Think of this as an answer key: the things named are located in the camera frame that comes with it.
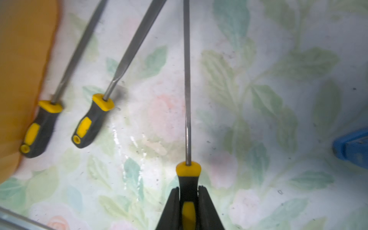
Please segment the file tool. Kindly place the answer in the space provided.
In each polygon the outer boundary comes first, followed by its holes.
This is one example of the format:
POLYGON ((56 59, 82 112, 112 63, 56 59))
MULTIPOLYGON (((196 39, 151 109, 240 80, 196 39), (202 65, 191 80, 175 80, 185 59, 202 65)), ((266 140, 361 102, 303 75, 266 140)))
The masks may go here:
POLYGON ((180 209, 183 230, 196 229, 197 187, 201 166, 192 162, 191 147, 191 66, 190 66, 190 1, 183 1, 184 68, 185 68, 185 140, 186 160, 176 167, 180 186, 180 209))
POLYGON ((124 76, 136 53, 141 47, 166 0, 154 0, 149 5, 141 23, 139 24, 130 44, 128 45, 121 61, 119 62, 112 81, 104 94, 94 94, 92 104, 86 115, 80 120, 73 135, 73 144, 82 149, 89 146, 99 133, 106 115, 115 104, 110 98, 119 80, 124 76))
POLYGON ((54 132, 56 120, 63 111, 60 98, 90 42, 94 29, 104 12, 106 4, 107 0, 103 0, 100 1, 96 7, 52 98, 50 100, 41 100, 38 102, 38 114, 28 127, 25 137, 19 147, 19 151, 23 156, 35 158, 45 152, 54 132))

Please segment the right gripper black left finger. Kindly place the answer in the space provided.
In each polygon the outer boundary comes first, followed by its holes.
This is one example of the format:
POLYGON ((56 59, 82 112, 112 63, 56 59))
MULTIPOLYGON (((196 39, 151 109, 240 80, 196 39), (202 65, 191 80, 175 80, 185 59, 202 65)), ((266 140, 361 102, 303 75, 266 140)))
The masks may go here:
POLYGON ((156 230, 179 230, 179 188, 173 188, 169 194, 156 230))

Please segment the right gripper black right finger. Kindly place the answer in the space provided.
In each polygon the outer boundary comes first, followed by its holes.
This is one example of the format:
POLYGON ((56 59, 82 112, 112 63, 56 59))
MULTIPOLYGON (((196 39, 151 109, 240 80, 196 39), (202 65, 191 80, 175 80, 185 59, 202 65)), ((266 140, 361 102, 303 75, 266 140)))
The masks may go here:
POLYGON ((198 187, 198 209, 200 230, 225 230, 208 190, 198 187))

